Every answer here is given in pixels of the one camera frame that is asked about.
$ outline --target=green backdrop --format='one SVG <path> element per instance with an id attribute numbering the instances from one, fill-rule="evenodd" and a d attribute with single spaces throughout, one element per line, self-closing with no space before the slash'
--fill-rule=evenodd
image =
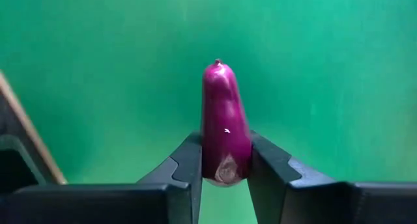
<path id="1" fill-rule="evenodd" d="M 0 68 L 72 183 L 134 182 L 235 71 L 254 130 L 339 179 L 417 180 L 417 0 L 0 0 Z M 255 223 L 204 183 L 201 223 Z"/>

